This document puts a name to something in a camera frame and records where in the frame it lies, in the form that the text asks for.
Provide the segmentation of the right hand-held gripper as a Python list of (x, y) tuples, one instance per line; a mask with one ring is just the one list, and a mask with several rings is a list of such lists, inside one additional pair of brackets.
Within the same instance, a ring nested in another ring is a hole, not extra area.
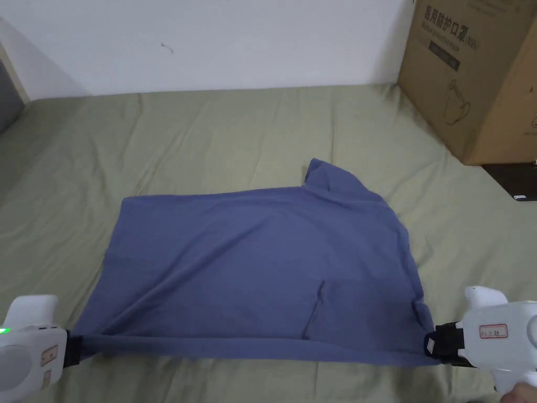
[(490, 371), (499, 393), (518, 383), (536, 386), (536, 302), (509, 302), (499, 290), (465, 289), (470, 309), (457, 322), (436, 325), (424, 353), (444, 365)]

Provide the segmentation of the person's right hand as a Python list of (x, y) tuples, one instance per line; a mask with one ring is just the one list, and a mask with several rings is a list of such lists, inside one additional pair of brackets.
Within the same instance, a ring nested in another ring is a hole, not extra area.
[(500, 398), (500, 403), (536, 403), (537, 388), (528, 383), (517, 383)]

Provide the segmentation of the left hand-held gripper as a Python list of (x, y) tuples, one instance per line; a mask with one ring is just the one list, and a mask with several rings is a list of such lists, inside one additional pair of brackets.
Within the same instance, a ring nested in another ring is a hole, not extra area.
[(80, 363), (82, 337), (55, 323), (55, 295), (24, 295), (1, 326), (1, 402), (19, 402), (57, 382)]

